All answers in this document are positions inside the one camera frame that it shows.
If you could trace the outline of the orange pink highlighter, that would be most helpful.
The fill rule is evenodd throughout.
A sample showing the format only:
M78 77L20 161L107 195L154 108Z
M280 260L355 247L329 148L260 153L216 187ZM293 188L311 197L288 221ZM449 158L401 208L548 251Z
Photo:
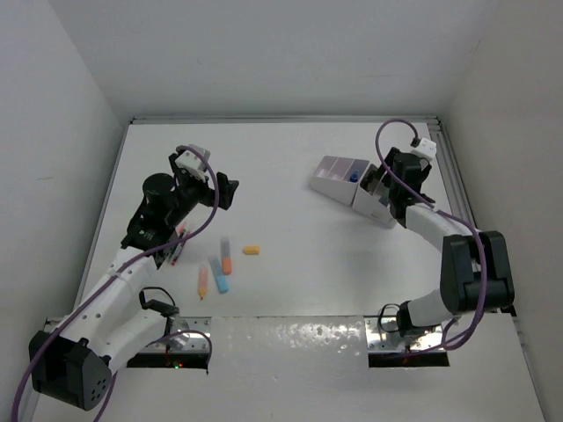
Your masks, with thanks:
M200 264L198 272L197 292L201 300L206 297L208 292L208 274L208 265L206 263Z

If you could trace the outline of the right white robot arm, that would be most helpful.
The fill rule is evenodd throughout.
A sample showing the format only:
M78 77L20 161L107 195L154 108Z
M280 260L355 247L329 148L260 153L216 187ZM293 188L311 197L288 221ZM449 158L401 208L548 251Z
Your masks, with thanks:
M399 335L411 337L463 314L512 306L515 288L505 237L494 230L474 237L461 222L434 211L430 197L417 198L432 169L421 157L393 148L384 162L406 183L402 186L385 168L368 175L370 183L383 183L391 220L422 236L442 256L439 288L399 305Z

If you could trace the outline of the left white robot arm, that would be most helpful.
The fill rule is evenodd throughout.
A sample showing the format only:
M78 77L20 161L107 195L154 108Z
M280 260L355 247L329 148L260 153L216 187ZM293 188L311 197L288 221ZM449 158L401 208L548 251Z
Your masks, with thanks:
M107 273L78 308L48 333L38 331L29 344L33 389L79 409L96 407L113 375L152 341L169 331L173 305L142 302L129 319L126 307L138 300L179 240L177 226L202 204L228 209L238 181L219 172L218 187L181 171L156 173L143 182L143 200Z

